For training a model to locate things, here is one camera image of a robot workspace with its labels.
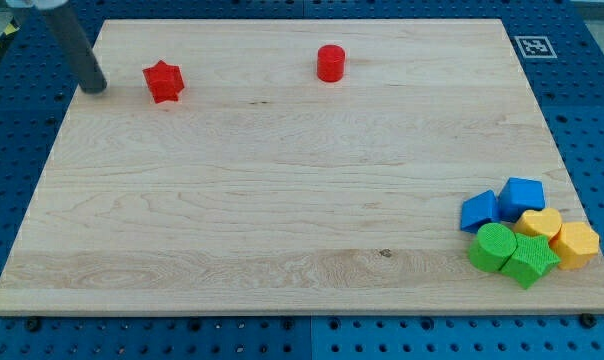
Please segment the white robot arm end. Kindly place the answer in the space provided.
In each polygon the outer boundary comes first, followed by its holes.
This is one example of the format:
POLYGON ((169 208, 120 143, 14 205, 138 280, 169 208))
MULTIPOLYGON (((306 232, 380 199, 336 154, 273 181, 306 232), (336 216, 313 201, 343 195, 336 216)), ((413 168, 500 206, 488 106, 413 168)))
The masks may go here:
POLYGON ((5 0, 8 7, 13 9, 51 10, 63 6, 68 0, 5 0))

